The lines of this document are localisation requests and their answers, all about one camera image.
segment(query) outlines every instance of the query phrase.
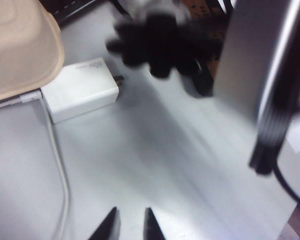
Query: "white table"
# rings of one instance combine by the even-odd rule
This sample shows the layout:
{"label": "white table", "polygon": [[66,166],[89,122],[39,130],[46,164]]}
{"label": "white table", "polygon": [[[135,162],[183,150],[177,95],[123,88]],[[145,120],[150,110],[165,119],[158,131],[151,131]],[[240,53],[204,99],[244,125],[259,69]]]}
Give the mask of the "white table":
{"label": "white table", "polygon": [[[109,5],[62,29],[65,65],[103,57],[125,77],[115,104],[57,123],[71,191],[65,240],[86,240],[112,207],[121,240],[142,239],[152,207],[167,240],[275,240],[296,204],[273,176],[248,168],[256,131],[188,79],[154,79],[108,54]],[[300,152],[280,166],[300,194]],[[50,240],[63,194],[38,101],[0,109],[0,240]]]}

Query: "white power adapter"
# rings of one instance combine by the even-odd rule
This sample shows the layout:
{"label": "white power adapter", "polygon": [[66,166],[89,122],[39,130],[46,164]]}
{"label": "white power adapter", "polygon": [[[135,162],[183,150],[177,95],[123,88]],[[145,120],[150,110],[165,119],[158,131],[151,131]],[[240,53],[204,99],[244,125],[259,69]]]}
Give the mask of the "white power adapter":
{"label": "white power adapter", "polygon": [[102,58],[65,66],[41,91],[54,123],[114,103],[119,94]]}

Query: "charging cable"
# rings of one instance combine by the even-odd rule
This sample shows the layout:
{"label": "charging cable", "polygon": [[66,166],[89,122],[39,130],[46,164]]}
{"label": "charging cable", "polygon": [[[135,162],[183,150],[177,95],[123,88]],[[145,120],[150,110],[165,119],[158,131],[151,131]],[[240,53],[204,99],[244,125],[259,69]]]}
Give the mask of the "charging cable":
{"label": "charging cable", "polygon": [[41,106],[43,108],[44,117],[46,121],[46,126],[49,134],[49,138],[51,141],[51,146],[53,150],[54,159],[58,168],[58,172],[61,178],[62,183],[62,189],[63,189],[63,208],[62,208],[62,216],[59,223],[59,228],[57,232],[57,238],[56,240],[61,240],[64,234],[65,226],[66,226],[66,220],[69,212],[69,205],[70,205],[70,191],[69,191],[69,185],[67,181],[66,171],[65,167],[63,165],[63,161],[61,159],[60,150],[57,145],[57,141],[54,135],[53,125],[50,119],[50,115],[47,109],[47,105],[42,98],[42,94],[40,90],[30,91],[27,93],[24,93],[20,96],[10,98],[9,100],[0,102],[0,108],[17,104],[17,103],[27,103],[30,101],[39,100],[41,103]]}

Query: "white paper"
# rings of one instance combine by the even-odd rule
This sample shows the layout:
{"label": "white paper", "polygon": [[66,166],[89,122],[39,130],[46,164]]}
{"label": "white paper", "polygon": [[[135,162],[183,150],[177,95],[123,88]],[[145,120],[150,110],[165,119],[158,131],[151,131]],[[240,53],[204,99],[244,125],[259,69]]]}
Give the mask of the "white paper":
{"label": "white paper", "polygon": [[300,114],[293,117],[285,138],[295,153],[300,152]]}

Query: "black cable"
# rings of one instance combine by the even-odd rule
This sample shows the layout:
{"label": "black cable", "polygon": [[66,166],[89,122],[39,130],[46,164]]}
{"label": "black cable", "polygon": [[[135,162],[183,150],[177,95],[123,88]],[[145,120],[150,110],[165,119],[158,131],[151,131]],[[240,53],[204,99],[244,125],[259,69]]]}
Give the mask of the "black cable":
{"label": "black cable", "polygon": [[277,161],[274,161],[274,163],[273,163],[273,173],[274,173],[276,179],[278,180],[278,182],[280,183],[281,187],[289,194],[289,196],[293,200],[295,200],[298,204],[300,204],[300,197],[295,193],[295,191],[287,183],[285,177],[282,175],[282,173],[279,169]]}

